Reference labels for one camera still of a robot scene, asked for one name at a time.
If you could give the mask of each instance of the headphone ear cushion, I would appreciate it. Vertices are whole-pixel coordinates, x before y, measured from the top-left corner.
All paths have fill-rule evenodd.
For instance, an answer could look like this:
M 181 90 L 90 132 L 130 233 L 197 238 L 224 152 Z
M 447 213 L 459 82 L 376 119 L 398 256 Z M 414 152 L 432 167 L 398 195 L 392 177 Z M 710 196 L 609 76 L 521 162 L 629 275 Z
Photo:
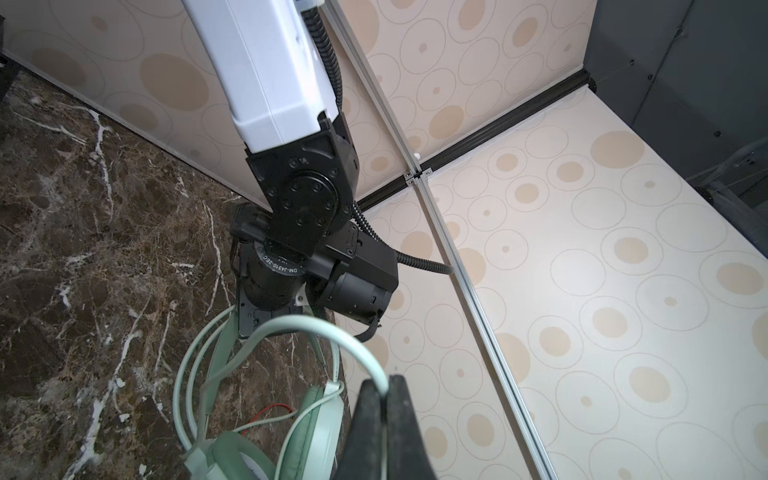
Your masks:
M 271 480 L 275 476 L 269 457 L 239 433 L 222 432 L 210 454 L 227 480 Z
M 323 389 L 319 386 L 310 386 L 299 407 L 299 413 L 306 410 L 314 402 L 323 397 Z M 304 465 L 306 457 L 310 452 L 310 443 L 315 431 L 317 416 L 320 409 L 314 409 L 309 415 L 305 416 L 299 425 L 293 430 L 286 453 L 283 456 L 283 466 L 280 467 L 280 478 L 275 480 L 300 480 L 304 475 Z

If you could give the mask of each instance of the patterned wall panel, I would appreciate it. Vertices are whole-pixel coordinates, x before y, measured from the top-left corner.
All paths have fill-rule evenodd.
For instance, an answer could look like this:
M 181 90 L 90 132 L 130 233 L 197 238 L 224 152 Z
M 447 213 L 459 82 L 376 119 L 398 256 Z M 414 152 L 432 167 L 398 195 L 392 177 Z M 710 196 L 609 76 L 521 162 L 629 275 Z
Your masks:
M 593 0 L 340 0 L 414 151 L 440 151 L 580 68 Z
M 239 194 L 266 205 L 227 98 L 180 0 L 1 0 L 5 53 Z M 398 174 L 376 109 L 341 48 L 363 197 Z
M 366 216 L 389 245 L 441 261 L 413 190 Z M 388 374 L 407 379 L 438 477 L 527 480 L 525 461 L 450 278 L 408 266 L 399 267 L 399 278 L 381 328 L 365 345 Z M 365 329 L 350 319 L 339 324 L 351 333 Z M 343 362 L 353 407 L 368 374 L 346 354 Z
M 591 91 L 430 179 L 559 478 L 768 475 L 768 261 Z

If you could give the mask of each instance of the red wire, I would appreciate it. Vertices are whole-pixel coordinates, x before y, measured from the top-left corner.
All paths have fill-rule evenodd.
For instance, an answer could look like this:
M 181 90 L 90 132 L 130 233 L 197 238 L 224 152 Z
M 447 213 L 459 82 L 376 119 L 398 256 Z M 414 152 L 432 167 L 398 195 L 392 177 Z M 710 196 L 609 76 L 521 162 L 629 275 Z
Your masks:
M 263 409 L 261 409 L 261 411 L 259 411 L 256 415 L 254 415 L 253 418 L 251 420 L 249 420 L 247 423 L 255 422 L 256 420 L 259 419 L 259 417 L 261 417 L 262 413 L 266 412 L 267 410 L 271 409 L 272 407 L 283 407 L 285 409 L 288 409 L 288 412 L 293 413 L 293 409 L 290 408 L 290 406 L 286 405 L 285 403 L 273 403 L 272 405 L 268 405 L 268 406 L 264 407 Z M 247 432 L 247 431 L 248 431 L 248 429 L 245 429 L 242 432 L 240 432 L 240 434 L 241 435 L 245 435 L 245 432 Z

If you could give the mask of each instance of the mint green headphones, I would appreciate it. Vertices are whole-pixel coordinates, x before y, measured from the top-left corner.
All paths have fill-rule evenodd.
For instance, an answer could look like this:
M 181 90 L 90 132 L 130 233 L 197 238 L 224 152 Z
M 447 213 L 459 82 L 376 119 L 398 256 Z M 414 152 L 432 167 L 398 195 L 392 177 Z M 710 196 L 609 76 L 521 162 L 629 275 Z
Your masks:
M 191 478 L 193 480 L 327 480 L 333 467 L 344 410 L 344 404 L 340 398 L 344 384 L 339 381 L 339 346 L 347 350 L 368 370 L 382 398 L 386 397 L 389 388 L 384 370 L 359 340 L 332 323 L 303 315 L 282 316 L 264 323 L 230 359 L 237 340 L 237 316 L 232 314 L 234 308 L 232 306 L 224 310 L 198 333 L 184 355 L 176 376 L 173 398 L 174 426 L 181 444 L 187 450 L 184 464 L 192 473 Z M 185 405 L 187 424 L 192 433 L 190 440 L 182 422 L 180 409 L 184 371 L 205 334 L 225 317 L 226 321 L 206 339 L 190 370 Z M 223 432 L 216 439 L 206 439 L 208 416 L 213 410 L 221 380 L 240 366 L 262 339 L 273 333 L 296 330 L 312 334 L 310 339 L 313 335 L 319 335 L 330 340 L 333 353 L 333 377 L 325 387 L 311 386 L 304 395 L 299 409 L 289 415 L 251 422 L 231 432 Z M 191 380 L 197 374 L 203 356 L 216 338 L 218 341 L 210 361 L 207 379 L 200 387 L 195 418 L 192 406 L 194 385 Z M 316 353 L 319 353 L 319 347 L 316 343 L 313 345 L 316 347 Z M 278 422 L 294 416 L 296 420 L 283 442 L 276 465 L 258 447 L 238 434 L 242 430 L 257 425 Z

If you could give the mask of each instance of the brown marble tabletop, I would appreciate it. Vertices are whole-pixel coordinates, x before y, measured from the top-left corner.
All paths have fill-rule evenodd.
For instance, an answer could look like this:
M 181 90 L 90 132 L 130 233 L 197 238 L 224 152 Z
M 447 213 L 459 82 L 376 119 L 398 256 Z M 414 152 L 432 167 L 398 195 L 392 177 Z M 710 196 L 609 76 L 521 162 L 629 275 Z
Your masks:
M 24 72 L 0 104 L 0 163 L 0 476 L 188 478 L 174 377 L 234 300 L 243 199 Z M 268 339 L 222 383 L 209 432 L 326 379 L 304 335 Z M 276 460 L 289 427 L 246 435 Z

